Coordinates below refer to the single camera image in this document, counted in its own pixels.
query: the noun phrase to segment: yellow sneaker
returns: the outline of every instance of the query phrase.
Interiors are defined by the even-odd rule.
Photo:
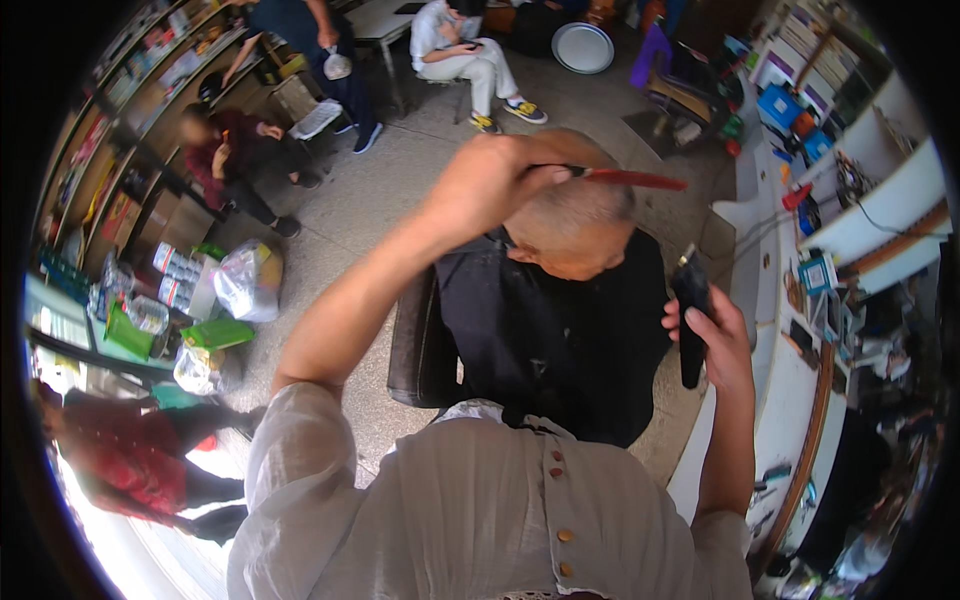
[[[473,124],[473,127],[477,128],[483,133],[500,133],[500,128],[490,117],[474,114],[470,117],[470,123]]]
[[[546,123],[546,113],[537,108],[537,105],[532,102],[521,102],[515,107],[512,107],[510,106],[510,101],[507,101],[506,109],[507,112],[515,114],[527,123],[533,123],[534,125],[543,125]]]

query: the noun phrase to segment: person in white outfit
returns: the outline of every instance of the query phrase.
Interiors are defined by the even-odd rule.
[[[491,119],[493,94],[506,100],[506,110],[528,123],[546,123],[546,114],[520,95],[500,44],[476,39],[486,0],[434,0],[417,12],[410,35],[414,70],[424,79],[470,80],[471,122],[481,132],[500,133]]]

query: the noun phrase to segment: helmet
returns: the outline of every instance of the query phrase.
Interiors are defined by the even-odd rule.
[[[223,71],[214,71],[204,77],[204,80],[200,82],[200,92],[198,94],[201,104],[209,107],[214,100],[219,98],[220,94],[224,92],[223,82]]]

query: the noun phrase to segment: barber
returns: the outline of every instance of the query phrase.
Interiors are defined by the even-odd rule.
[[[743,317],[716,288],[715,322],[680,315],[675,300],[662,321],[674,340],[680,318],[704,338],[717,391],[692,525],[623,449],[578,442],[548,420],[510,428],[478,400],[471,413],[482,418],[397,440],[373,483],[353,487],[343,386],[391,307],[442,254],[569,179],[560,166],[530,169],[562,161],[531,137],[475,137],[420,207],[307,310],[253,438],[232,600],[750,597],[755,393]]]

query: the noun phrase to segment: white pants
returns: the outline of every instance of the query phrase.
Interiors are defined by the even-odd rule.
[[[514,75],[507,65],[500,44],[489,37],[477,41],[483,49],[477,54],[428,62],[420,70],[425,79],[434,81],[450,80],[457,77],[470,80],[470,92],[473,96],[473,110],[485,117],[490,116],[490,98],[496,92],[497,98],[507,99],[516,95]]]

